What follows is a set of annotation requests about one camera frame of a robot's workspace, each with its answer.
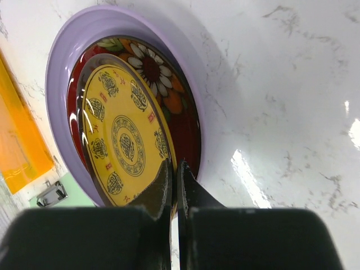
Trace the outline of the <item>lilac plastic plate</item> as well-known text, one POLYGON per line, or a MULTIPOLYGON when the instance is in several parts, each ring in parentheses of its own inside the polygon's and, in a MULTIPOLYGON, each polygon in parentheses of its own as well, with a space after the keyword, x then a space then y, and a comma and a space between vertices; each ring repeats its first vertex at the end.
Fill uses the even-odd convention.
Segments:
POLYGON ((71 72, 83 51, 100 38, 119 34, 134 35, 150 42, 183 71, 200 117, 201 160, 197 178, 201 179, 205 171, 208 121, 201 96, 205 90, 205 67, 185 31, 163 14, 146 19, 138 12, 118 6, 87 7, 68 19, 53 42, 47 61, 45 92, 49 123, 61 157, 75 182, 99 206, 103 202, 73 144, 67 92, 71 72))

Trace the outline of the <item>red floral plate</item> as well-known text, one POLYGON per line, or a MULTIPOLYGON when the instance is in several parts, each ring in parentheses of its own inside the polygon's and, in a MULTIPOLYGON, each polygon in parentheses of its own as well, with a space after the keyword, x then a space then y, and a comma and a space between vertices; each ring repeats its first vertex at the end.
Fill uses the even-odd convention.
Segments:
POLYGON ((172 136, 177 160, 186 160, 198 176, 201 160, 199 115, 189 83, 172 54, 154 42, 118 35, 101 39, 81 52, 74 64, 67 90, 67 117, 75 149, 84 159, 77 123, 77 85, 85 64, 108 53, 124 60, 141 76, 155 95, 172 136))

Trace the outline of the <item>brown patterned plate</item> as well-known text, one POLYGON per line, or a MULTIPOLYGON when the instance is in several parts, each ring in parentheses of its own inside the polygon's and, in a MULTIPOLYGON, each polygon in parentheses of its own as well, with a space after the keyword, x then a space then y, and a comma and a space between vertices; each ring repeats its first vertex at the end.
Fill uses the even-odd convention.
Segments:
POLYGON ((77 94, 79 137, 101 203, 156 210, 177 161, 165 117, 145 81, 124 60, 101 53, 81 70, 77 94))

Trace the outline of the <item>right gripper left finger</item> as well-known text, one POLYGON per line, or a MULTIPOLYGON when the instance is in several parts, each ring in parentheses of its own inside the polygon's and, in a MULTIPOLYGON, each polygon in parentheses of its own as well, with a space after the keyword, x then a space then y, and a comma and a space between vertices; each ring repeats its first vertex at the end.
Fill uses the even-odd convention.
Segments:
POLYGON ((2 269, 170 269, 172 166, 161 163, 160 209, 32 208, 1 241, 2 269))

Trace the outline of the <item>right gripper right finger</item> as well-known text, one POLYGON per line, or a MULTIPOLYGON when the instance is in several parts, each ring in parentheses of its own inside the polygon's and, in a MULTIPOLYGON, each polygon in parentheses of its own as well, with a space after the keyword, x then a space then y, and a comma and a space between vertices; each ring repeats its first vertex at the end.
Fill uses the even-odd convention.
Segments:
POLYGON ((228 208, 177 169, 182 269, 342 269, 322 219, 298 208, 228 208))

